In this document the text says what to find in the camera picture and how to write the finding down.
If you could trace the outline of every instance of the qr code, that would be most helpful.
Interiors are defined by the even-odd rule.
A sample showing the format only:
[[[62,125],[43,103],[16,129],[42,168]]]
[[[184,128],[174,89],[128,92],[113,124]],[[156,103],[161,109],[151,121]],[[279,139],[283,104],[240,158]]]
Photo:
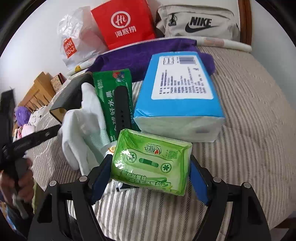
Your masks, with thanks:
[[[168,159],[177,159],[177,154],[178,154],[178,151],[169,150],[168,151]]]

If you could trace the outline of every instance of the metal bolt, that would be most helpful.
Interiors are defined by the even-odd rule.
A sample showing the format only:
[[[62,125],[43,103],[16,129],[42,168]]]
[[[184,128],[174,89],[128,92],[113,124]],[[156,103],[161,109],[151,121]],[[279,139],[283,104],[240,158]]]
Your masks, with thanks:
[[[219,177],[214,177],[213,180],[216,183],[220,183],[221,182],[221,178],[219,178]]]
[[[250,188],[250,187],[251,187],[251,184],[249,184],[249,183],[244,183],[244,187],[245,187],[245,188]]]
[[[55,186],[56,184],[57,184],[57,181],[55,181],[55,180],[53,180],[53,181],[51,181],[51,182],[49,183],[49,185],[50,185],[51,187]]]
[[[81,176],[79,178],[79,181],[81,181],[81,182],[85,182],[86,180],[87,180],[87,176]]]

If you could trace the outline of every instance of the red paper bag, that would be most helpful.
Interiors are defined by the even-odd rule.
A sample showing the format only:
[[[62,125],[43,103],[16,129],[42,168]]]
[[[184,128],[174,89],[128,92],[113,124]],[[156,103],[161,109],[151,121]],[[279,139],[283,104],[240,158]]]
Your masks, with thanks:
[[[156,38],[146,0],[111,0],[91,12],[110,50]]]

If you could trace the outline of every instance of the green snack packet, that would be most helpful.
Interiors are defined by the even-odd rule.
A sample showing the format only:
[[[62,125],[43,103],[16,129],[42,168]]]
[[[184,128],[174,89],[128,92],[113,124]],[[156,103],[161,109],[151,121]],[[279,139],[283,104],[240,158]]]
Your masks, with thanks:
[[[124,129],[113,155],[111,178],[184,196],[192,143]]]
[[[121,69],[116,71],[94,72],[94,85],[96,94],[102,105],[105,116],[107,133],[110,140],[116,141],[116,126],[115,126],[115,108],[114,108],[114,90],[117,86],[123,85],[128,89],[129,107],[131,113],[131,124],[133,130],[139,130],[137,124],[133,120],[133,105],[132,105],[132,87],[131,73],[129,69]]]

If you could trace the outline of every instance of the purple towel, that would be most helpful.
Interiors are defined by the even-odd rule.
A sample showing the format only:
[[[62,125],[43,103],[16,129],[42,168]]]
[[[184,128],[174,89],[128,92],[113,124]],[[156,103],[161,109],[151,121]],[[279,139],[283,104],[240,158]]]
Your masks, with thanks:
[[[31,112],[26,107],[19,106],[15,111],[15,116],[17,118],[17,125],[21,127],[24,124],[28,124]]]
[[[196,40],[186,38],[164,39],[136,44],[98,56],[88,71],[100,72],[128,68],[133,82],[137,82],[145,78],[153,54],[196,51],[208,74],[211,75],[215,71],[214,59],[210,54],[201,53],[196,44]]]

